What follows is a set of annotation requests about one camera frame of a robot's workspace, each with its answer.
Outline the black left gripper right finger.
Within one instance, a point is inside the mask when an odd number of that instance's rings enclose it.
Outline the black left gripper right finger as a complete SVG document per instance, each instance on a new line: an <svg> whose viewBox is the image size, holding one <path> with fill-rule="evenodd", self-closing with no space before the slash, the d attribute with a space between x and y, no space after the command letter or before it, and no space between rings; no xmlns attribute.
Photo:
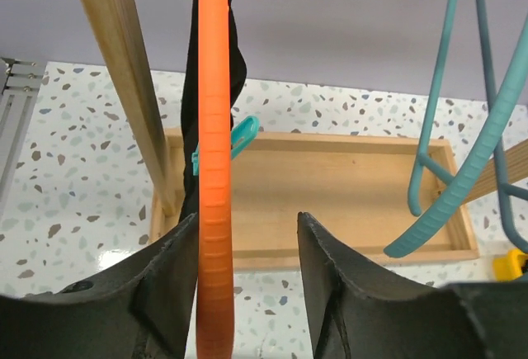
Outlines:
<svg viewBox="0 0 528 359"><path fill-rule="evenodd" d="M315 358L525 358L527 284L411 281L298 214Z"/></svg>

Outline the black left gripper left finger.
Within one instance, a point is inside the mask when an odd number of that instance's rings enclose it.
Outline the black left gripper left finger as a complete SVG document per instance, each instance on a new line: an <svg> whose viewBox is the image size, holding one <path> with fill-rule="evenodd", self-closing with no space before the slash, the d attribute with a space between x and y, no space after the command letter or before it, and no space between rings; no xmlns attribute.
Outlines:
<svg viewBox="0 0 528 359"><path fill-rule="evenodd" d="M3 358L183 358L198 259L190 215L155 243L57 293L1 298Z"/></svg>

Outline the orange hanger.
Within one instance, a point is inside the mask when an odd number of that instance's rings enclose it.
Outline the orange hanger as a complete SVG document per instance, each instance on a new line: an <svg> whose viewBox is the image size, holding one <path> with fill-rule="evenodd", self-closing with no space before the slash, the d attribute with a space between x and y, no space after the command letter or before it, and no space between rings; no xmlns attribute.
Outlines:
<svg viewBox="0 0 528 359"><path fill-rule="evenodd" d="M198 0L199 273L196 355L233 352L229 2Z"/></svg>

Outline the teal clothespin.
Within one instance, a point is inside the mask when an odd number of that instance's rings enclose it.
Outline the teal clothespin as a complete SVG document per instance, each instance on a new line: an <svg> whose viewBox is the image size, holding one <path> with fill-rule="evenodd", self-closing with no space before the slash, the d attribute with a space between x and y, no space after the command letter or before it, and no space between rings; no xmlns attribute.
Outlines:
<svg viewBox="0 0 528 359"><path fill-rule="evenodd" d="M257 137L260 128L260 121L256 116L248 116L231 130L231 159L235 159L250 145ZM191 173L193 176L199 175L199 145L191 154Z"/></svg>

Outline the black underwear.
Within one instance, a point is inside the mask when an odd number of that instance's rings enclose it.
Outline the black underwear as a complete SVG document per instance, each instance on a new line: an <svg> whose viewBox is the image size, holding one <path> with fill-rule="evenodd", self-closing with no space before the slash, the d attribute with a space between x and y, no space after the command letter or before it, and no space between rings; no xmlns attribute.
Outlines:
<svg viewBox="0 0 528 359"><path fill-rule="evenodd" d="M219 179L219 203L229 203L231 108L247 77L238 47L232 0L193 0L191 33L182 92L181 134L185 165L184 200L179 219L198 215L214 202L200 193L200 179ZM191 154L199 145L199 175L191 173Z"/></svg>

